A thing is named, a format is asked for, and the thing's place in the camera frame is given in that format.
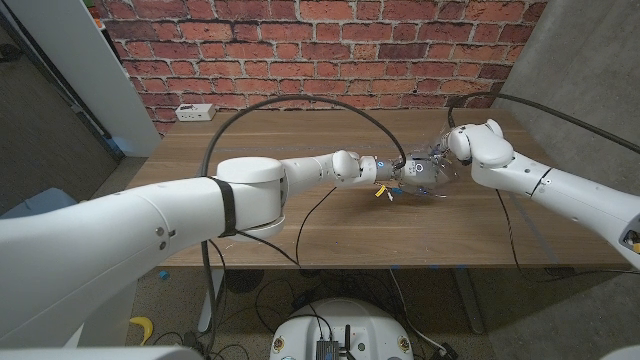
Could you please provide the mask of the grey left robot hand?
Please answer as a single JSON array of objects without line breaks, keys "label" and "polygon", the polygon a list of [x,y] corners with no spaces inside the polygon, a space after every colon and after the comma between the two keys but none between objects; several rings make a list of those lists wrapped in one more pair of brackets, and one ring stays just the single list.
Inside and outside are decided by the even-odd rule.
[{"label": "grey left robot hand", "polygon": [[436,160],[429,151],[409,153],[405,165],[392,175],[402,192],[432,197],[445,197],[445,188],[458,178],[453,163],[447,157]]}]

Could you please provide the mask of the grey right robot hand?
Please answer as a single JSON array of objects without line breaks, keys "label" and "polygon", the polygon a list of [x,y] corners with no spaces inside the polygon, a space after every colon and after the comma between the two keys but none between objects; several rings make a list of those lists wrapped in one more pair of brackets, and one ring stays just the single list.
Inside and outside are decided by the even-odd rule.
[{"label": "grey right robot hand", "polygon": [[449,153],[448,145],[449,133],[444,132],[436,135],[429,145],[429,155],[436,160],[443,160]]}]

